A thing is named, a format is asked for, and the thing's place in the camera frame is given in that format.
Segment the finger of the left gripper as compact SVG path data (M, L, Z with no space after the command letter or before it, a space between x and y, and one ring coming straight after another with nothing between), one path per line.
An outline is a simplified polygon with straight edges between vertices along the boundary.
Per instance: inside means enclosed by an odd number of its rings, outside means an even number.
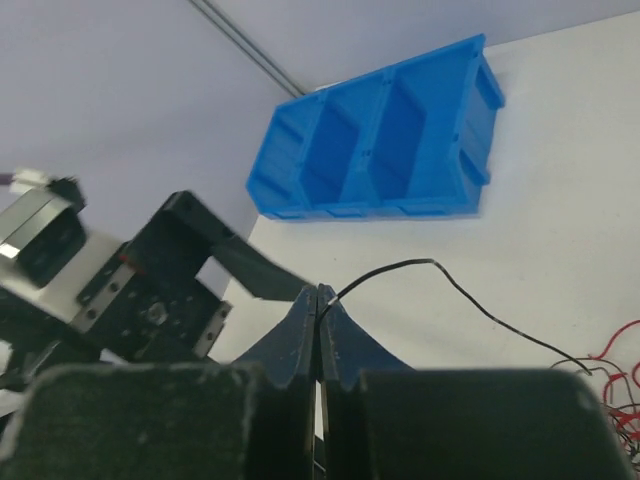
M255 298L291 302L305 287L303 278L272 262L237 236L215 244L212 257Z

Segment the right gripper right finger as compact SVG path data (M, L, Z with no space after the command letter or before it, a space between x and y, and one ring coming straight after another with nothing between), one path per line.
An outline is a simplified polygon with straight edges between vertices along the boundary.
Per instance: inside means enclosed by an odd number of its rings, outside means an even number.
M589 386L552 369L419 370L318 293L330 479L630 479Z

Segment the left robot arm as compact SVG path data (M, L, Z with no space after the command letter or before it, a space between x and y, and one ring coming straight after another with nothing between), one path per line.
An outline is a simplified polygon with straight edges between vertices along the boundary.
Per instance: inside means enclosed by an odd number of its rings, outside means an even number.
M85 227L82 201L30 190L1 214L4 389L76 363L204 362L231 307L198 277L217 262L252 296L292 301L305 281L193 193L173 193L129 240Z

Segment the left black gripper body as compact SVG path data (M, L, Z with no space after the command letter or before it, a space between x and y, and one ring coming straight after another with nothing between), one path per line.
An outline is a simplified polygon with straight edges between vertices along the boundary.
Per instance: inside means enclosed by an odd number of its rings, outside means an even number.
M230 305L197 275L228 230L191 192L175 192L81 290L74 326L128 362L203 359Z

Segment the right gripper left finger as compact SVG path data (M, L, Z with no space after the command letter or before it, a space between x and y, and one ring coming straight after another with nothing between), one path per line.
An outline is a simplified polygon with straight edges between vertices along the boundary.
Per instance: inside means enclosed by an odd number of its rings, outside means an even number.
M317 291L236 361L64 365L1 439L5 479L310 479Z

